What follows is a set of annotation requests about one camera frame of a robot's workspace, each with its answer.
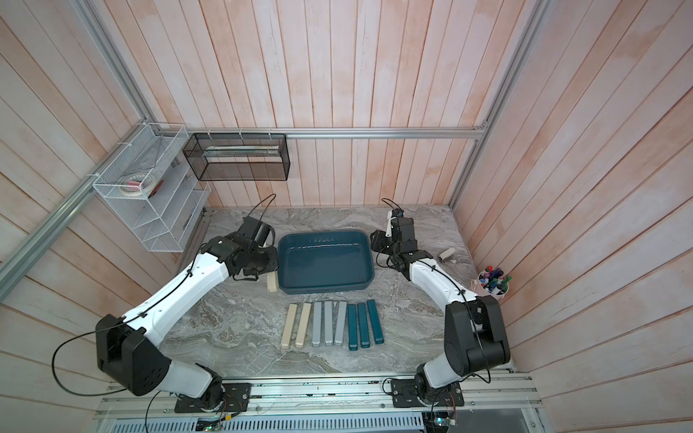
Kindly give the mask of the teal pliers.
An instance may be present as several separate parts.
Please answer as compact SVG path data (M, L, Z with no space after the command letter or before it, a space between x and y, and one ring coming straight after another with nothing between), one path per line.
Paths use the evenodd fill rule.
M348 315L348 348L350 351L357 351L359 348L357 306L348 304L346 315Z
M384 344L384 332L382 330L377 304L373 299L370 299L366 302L366 308L370 318L371 330L373 332L375 344L382 345Z
M370 335L368 330L368 318L366 304L357 304L358 338L362 348L370 348Z

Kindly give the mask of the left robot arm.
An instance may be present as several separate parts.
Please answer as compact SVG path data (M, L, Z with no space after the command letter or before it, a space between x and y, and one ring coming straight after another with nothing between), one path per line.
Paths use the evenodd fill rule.
M169 331L208 292L227 279L258 281L278 268L275 232L246 216L241 227L203 244L185 269L139 306L96 326L97 367L135 396L174 393L202 411L216 411L226 390L201 364L173 360L160 350Z

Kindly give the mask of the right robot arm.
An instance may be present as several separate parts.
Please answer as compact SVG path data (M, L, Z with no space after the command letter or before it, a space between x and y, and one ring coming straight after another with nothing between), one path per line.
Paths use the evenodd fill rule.
M387 229L370 236L371 249L388 257L386 266L423 290L444 313L443 353L417 368L417 398L435 404L452 384L511 361L500 304L491 295L477 296L443 270L418 247L414 221L402 209L388 213Z

